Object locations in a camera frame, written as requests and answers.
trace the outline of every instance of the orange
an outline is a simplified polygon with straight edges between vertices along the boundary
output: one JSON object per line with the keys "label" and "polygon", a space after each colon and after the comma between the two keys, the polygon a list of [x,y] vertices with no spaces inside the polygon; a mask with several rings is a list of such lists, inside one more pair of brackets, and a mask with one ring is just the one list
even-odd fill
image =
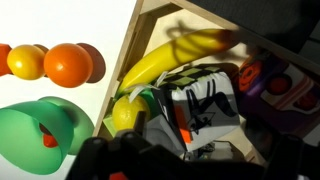
{"label": "orange", "polygon": [[8,44],[0,44],[0,76],[11,73],[7,64],[7,57],[10,51],[11,47]]}
{"label": "orange", "polygon": [[90,78],[93,62],[89,53],[81,46],[63,43],[47,52],[44,58],[44,70],[55,84],[74,88]]}

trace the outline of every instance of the yellow fruit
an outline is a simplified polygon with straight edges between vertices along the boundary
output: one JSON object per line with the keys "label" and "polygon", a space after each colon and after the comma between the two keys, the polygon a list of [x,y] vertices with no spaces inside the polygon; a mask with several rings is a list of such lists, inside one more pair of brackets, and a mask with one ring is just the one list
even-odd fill
{"label": "yellow fruit", "polygon": [[135,64],[124,77],[115,97],[120,97],[130,86],[152,82],[164,71],[226,51],[238,43],[233,39],[233,32],[225,29],[202,29],[180,36],[151,51]]}
{"label": "yellow fruit", "polygon": [[147,113],[146,119],[149,120],[150,109],[147,102],[141,96],[137,96],[131,103],[129,102],[129,95],[122,96],[116,101],[112,110],[115,128],[118,131],[132,129],[139,111],[145,111]]}
{"label": "yellow fruit", "polygon": [[33,45],[21,45],[12,49],[7,63],[14,75],[21,79],[35,80],[44,76],[45,53]]}

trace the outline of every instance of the wooden board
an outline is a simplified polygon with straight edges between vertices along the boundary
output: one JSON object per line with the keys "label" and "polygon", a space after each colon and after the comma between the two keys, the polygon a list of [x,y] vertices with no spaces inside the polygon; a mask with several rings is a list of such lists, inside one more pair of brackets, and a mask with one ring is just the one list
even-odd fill
{"label": "wooden board", "polygon": [[[133,20],[127,31],[127,36],[131,39],[126,39],[117,63],[117,68],[113,74],[112,84],[117,85],[117,81],[121,81],[125,73],[143,56],[156,49],[158,46],[166,43],[178,36],[189,33],[194,30],[204,28],[223,28],[216,23],[209,21],[201,16],[198,16],[186,9],[175,4],[166,4],[162,7],[156,7],[145,13],[138,13],[139,6],[136,9],[136,14],[133,14]],[[209,56],[187,65],[196,65],[200,63],[232,63],[239,67],[250,54],[251,46],[240,43],[231,50]],[[110,86],[108,96],[113,97],[117,86]],[[108,103],[106,115],[112,111],[112,100]],[[108,130],[102,125],[98,133],[99,136],[112,139]],[[232,133],[221,137],[219,140],[227,140],[232,142],[245,155],[252,151],[252,145],[243,133],[243,126],[239,126]]]}

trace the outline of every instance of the banana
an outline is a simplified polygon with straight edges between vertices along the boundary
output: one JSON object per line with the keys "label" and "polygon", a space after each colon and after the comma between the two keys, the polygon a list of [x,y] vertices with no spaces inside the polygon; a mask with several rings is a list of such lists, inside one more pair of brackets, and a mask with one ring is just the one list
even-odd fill
{"label": "banana", "polygon": [[225,29],[202,29],[161,45],[129,70],[115,97],[119,97],[130,86],[152,82],[164,71],[234,47],[239,41],[232,38],[232,33]]}

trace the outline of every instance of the plastic fruit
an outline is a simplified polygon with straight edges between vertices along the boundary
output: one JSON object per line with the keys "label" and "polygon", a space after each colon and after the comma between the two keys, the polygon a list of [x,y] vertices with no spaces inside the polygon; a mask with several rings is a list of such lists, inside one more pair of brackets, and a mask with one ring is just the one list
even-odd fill
{"label": "plastic fruit", "polygon": [[25,80],[35,80],[44,76],[43,60],[45,53],[33,45],[20,45],[13,48],[7,63],[14,75]]}
{"label": "plastic fruit", "polygon": [[150,119],[150,109],[141,96],[137,96],[131,103],[129,95],[122,96],[112,110],[112,119],[116,130],[132,129],[139,111],[145,111],[147,113],[146,119]]}
{"label": "plastic fruit", "polygon": [[232,36],[233,32],[230,30],[202,29],[161,45],[130,69],[118,88],[116,99],[126,88],[150,83],[164,71],[234,47],[239,41]]}
{"label": "plastic fruit", "polygon": [[11,47],[7,44],[0,44],[0,76],[10,74],[11,70],[7,64],[7,57]]}
{"label": "plastic fruit", "polygon": [[79,45],[63,43],[47,52],[44,69],[57,85],[74,88],[90,78],[93,62],[89,53]]}

